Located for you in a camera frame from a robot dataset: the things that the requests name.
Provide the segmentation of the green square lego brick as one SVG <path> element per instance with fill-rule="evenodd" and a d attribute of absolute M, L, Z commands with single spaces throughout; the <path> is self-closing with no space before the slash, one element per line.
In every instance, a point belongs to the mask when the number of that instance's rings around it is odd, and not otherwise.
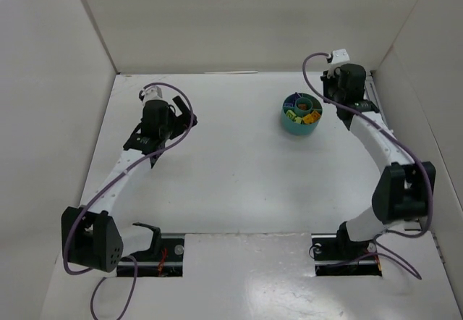
<path fill-rule="evenodd" d="M 295 120 L 295 118 L 297 117 L 297 115 L 292 110 L 288 110 L 286 112 L 286 116 L 290 118 L 290 120 Z"/>

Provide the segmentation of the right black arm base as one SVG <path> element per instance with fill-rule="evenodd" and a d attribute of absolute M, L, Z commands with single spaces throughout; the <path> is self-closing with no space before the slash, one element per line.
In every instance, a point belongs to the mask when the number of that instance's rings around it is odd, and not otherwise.
<path fill-rule="evenodd" d="M 311 234 L 309 255 L 315 263 L 317 277 L 382 276 L 372 240 L 353 242 L 344 227 L 336 233 Z"/>

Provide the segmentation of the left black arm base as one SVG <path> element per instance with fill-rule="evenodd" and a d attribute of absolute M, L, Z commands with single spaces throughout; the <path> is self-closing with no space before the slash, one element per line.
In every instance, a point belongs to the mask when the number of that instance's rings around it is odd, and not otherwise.
<path fill-rule="evenodd" d="M 122 247 L 110 255 L 118 277 L 181 277 L 185 235 L 162 233 L 148 224 L 135 223 L 121 233 Z"/>

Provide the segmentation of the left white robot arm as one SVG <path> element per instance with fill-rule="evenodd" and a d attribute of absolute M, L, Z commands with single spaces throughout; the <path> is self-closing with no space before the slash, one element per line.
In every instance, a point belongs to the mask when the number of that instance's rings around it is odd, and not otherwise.
<path fill-rule="evenodd" d="M 131 255 L 160 256 L 163 243 L 158 227 L 125 222 L 130 197 L 136 181 L 169 149 L 166 142 L 178 144 L 196 124 L 184 94 L 175 96 L 171 104 L 159 96 L 143 99 L 140 122 L 105 182 L 86 205 L 68 207 L 61 216 L 63 265 L 68 274 L 75 274 L 70 264 L 82 266 L 84 272 L 109 273 Z"/>

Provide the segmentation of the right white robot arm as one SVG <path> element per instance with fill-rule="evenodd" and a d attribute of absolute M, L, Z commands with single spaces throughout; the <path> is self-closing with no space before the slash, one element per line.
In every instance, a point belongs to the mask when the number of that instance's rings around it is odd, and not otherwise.
<path fill-rule="evenodd" d="M 397 223 L 430 219 L 436 168 L 412 155 L 387 128 L 379 108 L 365 98 L 365 69 L 335 64 L 321 80 L 325 100 L 335 105 L 337 117 L 364 145 L 381 173 L 370 208 L 340 225 L 339 245 L 353 248 Z"/>

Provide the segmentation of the yellow orange lego brick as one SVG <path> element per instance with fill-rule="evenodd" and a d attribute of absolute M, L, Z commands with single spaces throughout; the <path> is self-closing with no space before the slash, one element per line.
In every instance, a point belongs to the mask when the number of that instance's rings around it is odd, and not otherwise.
<path fill-rule="evenodd" d="M 321 118 L 321 113 L 319 111 L 313 110 L 310 114 L 305 115 L 302 118 L 302 121 L 305 125 L 311 125 L 316 123 Z"/>

